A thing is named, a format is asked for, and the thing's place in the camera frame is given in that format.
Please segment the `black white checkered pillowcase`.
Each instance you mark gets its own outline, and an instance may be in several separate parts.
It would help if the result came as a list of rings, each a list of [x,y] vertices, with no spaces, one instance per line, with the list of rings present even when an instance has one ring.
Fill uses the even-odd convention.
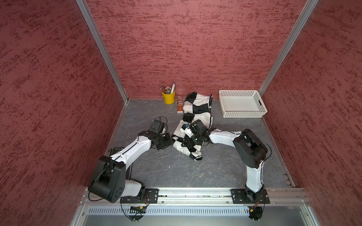
[[[186,135],[182,132],[182,126],[184,124],[191,124],[196,120],[201,120],[203,124],[210,129],[213,124],[213,117],[211,115],[212,101],[213,95],[205,96],[197,92],[190,93],[183,104],[183,119],[180,120],[172,135],[172,139],[174,140],[173,147],[195,161],[202,160],[202,146],[195,145],[192,148],[182,147],[182,142]]]

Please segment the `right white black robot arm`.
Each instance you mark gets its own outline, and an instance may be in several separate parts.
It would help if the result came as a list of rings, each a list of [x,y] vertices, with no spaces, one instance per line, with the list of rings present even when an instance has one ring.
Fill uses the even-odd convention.
[[[192,124],[184,124],[179,129],[185,133],[182,147],[202,145],[204,142],[223,144],[234,147],[247,169],[247,182],[241,194],[245,203],[267,202],[266,190],[263,184],[263,164],[267,160],[267,147],[250,129],[243,131],[222,131],[208,129],[201,120]]]

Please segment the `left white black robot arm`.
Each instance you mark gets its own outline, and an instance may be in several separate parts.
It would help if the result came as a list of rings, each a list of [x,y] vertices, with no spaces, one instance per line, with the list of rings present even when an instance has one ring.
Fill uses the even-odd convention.
[[[136,197],[143,200],[144,184],[126,178],[126,171],[143,153],[155,147],[165,149],[172,144],[169,133],[158,134],[149,131],[141,132],[138,137],[124,149],[111,156],[99,158],[93,171],[89,193],[115,203],[122,197]]]

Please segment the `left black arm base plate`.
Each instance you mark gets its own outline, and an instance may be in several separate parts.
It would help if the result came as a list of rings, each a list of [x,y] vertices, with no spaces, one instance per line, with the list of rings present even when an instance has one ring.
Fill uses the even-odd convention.
[[[125,196],[121,197],[122,203],[143,203],[154,204],[158,201],[159,189],[158,188],[144,188],[141,189],[137,196]]]

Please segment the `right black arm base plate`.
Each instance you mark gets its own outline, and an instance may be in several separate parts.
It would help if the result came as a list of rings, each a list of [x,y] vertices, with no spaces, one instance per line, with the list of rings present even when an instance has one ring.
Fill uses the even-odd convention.
[[[231,189],[231,198],[234,204],[270,204],[270,199],[265,188],[258,192],[245,189]]]

